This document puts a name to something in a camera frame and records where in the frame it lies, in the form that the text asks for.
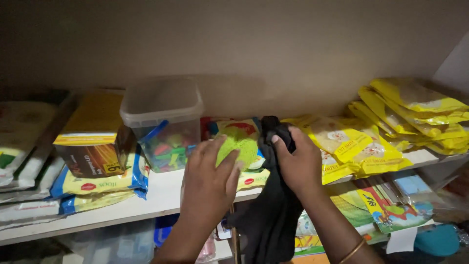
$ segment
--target gold bangle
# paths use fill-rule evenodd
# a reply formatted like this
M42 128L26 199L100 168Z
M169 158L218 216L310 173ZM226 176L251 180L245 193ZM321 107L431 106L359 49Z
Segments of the gold bangle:
M346 262L349 258L351 258L351 256L353 256L353 254L355 254L362 246L363 244L365 243L365 239L362 239L362 241L350 252L347 254L347 256L345 256L345 258L343 258L339 264L343 264L344 262Z

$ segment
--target red circular logo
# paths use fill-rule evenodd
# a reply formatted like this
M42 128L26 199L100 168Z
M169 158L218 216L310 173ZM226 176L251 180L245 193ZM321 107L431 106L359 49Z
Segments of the red circular logo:
M254 182L254 179L247 179L244 181L244 184L249 185Z
M82 190L84 191L91 191L92 189L96 188L96 185L92 183L85 183L82 185Z

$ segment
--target plastic bin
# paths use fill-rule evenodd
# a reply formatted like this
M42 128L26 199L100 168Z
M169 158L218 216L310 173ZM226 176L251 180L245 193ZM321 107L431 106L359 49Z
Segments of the plastic bin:
M183 169L200 142L204 104L191 78L156 78L125 91L120 114L154 172Z

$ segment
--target black fabric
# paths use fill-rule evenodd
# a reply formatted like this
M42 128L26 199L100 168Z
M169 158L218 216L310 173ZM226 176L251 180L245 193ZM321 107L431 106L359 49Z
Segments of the black fabric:
M260 195L247 210L235 212L228 218L231 226L247 236L248 245L243 253L248 264L291 260L295 252L296 226L303 211L300 201L280 174L271 142L272 136L278 135L290 153L296 149L287 124L281 124L276 116L265 116L261 125L262 135L258 145L265 157L263 167L270 171L270 176Z

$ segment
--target green mesh scrub pad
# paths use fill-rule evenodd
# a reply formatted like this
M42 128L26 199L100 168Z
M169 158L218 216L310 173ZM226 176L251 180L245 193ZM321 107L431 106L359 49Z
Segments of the green mesh scrub pad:
M248 169L251 163L256 160L257 142L248 137L243 129L237 127L227 127L219 131L219 134L225 134L227 136L227 140L223 143L220 151L218 152L217 167L232 150L238 148L240 152L236 160L244 162L242 171Z

